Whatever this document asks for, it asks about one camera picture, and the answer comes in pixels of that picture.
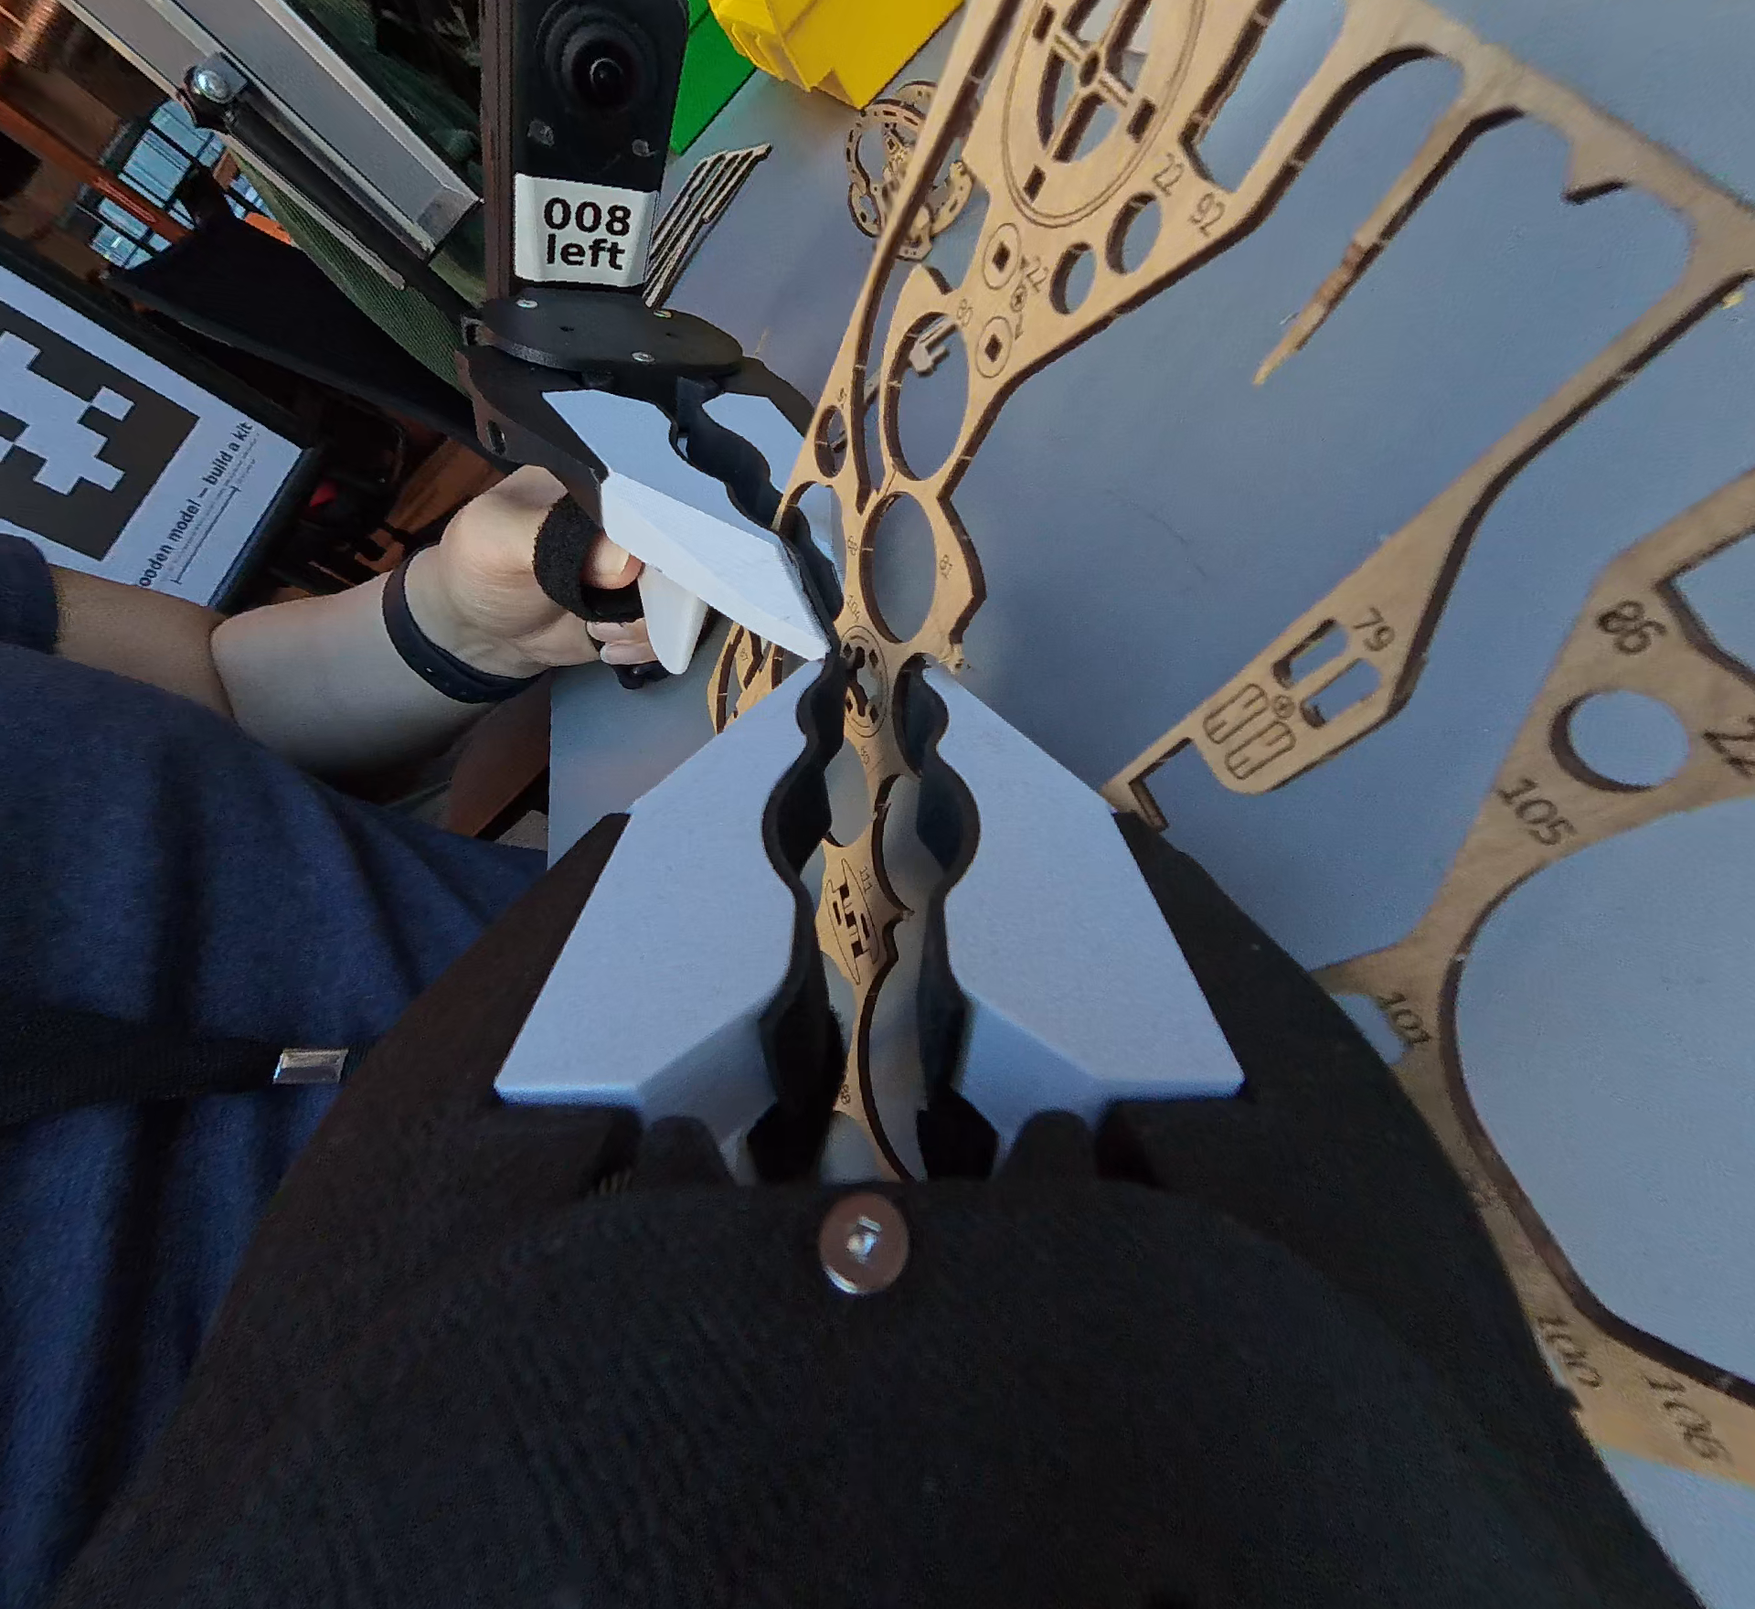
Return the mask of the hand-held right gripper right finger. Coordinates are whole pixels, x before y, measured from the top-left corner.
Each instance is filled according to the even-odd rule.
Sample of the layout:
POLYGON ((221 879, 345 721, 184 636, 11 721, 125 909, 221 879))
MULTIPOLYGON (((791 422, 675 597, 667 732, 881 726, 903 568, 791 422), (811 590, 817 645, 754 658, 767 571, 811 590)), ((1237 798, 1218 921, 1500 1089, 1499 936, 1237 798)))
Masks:
POLYGON ((933 859, 916 1032, 929 1178, 986 1178, 1045 1113, 1229 1098, 1242 1071, 1115 813, 925 665, 896 693, 933 859))

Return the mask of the black framed marker sign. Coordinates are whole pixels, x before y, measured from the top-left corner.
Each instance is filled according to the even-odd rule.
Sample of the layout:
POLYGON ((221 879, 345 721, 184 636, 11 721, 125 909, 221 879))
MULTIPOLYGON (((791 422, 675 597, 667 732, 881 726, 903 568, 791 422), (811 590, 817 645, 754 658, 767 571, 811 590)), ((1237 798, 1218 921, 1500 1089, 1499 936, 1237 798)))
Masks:
POLYGON ((317 481, 252 387, 2 240, 2 523, 55 566, 230 606, 317 481))

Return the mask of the slatted wooden part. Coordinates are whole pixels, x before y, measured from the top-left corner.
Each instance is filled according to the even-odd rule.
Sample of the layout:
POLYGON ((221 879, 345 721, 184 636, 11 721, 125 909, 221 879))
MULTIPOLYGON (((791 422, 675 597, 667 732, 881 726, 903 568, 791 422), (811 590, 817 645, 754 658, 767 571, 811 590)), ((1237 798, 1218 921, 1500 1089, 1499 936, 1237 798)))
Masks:
POLYGON ((770 151, 770 144, 719 149, 693 166, 649 240, 643 287, 649 308, 669 306, 669 297, 699 247, 770 151))

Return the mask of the round wooden model assembly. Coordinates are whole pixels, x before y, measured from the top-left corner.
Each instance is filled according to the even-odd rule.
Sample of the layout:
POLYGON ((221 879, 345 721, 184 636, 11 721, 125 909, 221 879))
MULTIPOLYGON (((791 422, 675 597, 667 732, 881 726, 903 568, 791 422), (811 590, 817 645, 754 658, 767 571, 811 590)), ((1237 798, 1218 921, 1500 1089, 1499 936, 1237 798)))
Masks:
MULTIPOLYGON (((870 240, 877 240, 888 223, 933 98, 935 83, 909 81, 866 105, 850 129, 844 149, 848 212, 855 228, 870 240)), ((936 173, 923 208, 911 219, 900 258, 927 260, 933 241, 962 216, 975 186, 966 164, 951 158, 936 173)))

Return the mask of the person's left hand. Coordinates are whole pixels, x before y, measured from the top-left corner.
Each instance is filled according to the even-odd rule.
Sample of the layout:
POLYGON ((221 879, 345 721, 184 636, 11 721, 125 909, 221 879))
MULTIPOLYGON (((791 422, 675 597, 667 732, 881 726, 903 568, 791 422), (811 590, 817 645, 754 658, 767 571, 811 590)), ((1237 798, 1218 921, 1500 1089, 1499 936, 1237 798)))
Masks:
POLYGON ((440 542, 409 562, 404 595, 415 625, 476 673, 527 678, 656 658, 645 621, 586 621, 538 586, 538 531, 557 503, 570 505, 562 483, 523 466, 468 501, 440 542))

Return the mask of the laser-cut wooden parts sheet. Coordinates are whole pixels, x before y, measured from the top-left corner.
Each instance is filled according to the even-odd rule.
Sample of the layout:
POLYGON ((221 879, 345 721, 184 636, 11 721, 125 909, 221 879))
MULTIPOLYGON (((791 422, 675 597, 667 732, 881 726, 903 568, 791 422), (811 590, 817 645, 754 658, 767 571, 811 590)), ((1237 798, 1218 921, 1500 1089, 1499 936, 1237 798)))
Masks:
MULTIPOLYGON (((901 768, 888 684, 958 669, 986 595, 955 492, 1030 376, 1259 230, 1346 110, 1403 68, 1458 88, 1257 369, 1305 348, 1467 149, 1512 123, 1561 147, 1559 197, 1639 195, 1679 221, 1676 282, 1569 369, 1406 523, 1106 783, 1163 829, 1150 778, 1193 750, 1259 798, 1414 698, 1493 503, 1554 442, 1751 284, 1751 201, 1427 0, 971 0, 828 372, 787 499, 829 494, 837 630, 877 815, 901 768)), ((1436 897, 1395 944, 1324 968, 1405 1045, 1397 1076, 1488 1233, 1585 1434, 1751 1484, 1751 1379, 1613 1314, 1539 1218, 1467 1093, 1464 969, 1493 912, 1565 859, 1751 798, 1751 676, 1679 582, 1751 536, 1751 472, 1622 549, 1591 584, 1436 897)))

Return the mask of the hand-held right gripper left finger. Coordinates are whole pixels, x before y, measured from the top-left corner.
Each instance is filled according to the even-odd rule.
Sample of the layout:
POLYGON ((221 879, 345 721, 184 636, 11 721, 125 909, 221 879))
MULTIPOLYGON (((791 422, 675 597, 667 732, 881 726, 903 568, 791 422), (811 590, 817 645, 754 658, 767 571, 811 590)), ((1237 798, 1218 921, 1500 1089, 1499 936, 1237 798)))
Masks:
POLYGON ((837 658, 804 663, 627 811, 503 1102, 691 1117, 761 1181, 817 1170, 846 1050, 804 875, 842 693, 837 658))

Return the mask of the green plastic bin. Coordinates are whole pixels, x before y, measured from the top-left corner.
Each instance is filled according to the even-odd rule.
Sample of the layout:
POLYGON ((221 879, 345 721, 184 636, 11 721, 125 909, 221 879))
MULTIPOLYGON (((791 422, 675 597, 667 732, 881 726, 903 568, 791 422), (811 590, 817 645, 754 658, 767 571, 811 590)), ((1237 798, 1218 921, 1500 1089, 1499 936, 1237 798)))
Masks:
POLYGON ((688 50, 669 129, 669 153, 688 149, 756 70, 719 26, 708 0, 688 4, 688 50))

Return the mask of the black wristband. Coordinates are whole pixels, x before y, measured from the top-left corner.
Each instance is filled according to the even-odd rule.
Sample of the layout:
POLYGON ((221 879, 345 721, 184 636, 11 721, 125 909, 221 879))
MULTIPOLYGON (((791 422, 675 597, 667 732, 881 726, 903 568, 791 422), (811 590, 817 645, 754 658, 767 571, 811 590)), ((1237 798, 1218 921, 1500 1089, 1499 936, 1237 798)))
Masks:
POLYGON ((431 639, 407 601, 407 575, 428 549, 417 549, 385 575, 381 595, 383 632, 404 663, 418 680, 442 698, 466 706, 494 706, 516 698, 534 686, 538 676, 498 676, 479 671, 431 639))

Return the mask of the person's left forearm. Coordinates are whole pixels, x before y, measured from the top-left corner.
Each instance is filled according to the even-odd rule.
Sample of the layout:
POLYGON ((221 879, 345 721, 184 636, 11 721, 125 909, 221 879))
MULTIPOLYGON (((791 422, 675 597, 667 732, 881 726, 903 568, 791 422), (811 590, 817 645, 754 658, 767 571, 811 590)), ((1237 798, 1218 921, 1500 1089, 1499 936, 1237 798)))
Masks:
POLYGON ((319 776, 426 757, 487 711, 400 658, 381 584, 223 617, 68 568, 50 575, 61 656, 193 700, 319 776))

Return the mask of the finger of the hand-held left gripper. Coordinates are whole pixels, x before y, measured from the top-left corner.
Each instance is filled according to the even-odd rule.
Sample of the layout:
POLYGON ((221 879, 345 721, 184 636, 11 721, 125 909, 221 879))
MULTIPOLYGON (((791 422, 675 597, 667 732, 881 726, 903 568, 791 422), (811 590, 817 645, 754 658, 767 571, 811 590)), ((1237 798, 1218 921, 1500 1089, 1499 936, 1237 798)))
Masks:
POLYGON ((706 400, 706 474, 732 505, 780 505, 804 439, 772 400, 717 392, 706 400))
POLYGON ((691 662, 708 610, 804 660, 826 656, 822 619, 778 534, 678 453, 665 413, 597 389, 544 400, 601 464, 597 523, 643 564, 638 590, 658 663, 691 662))

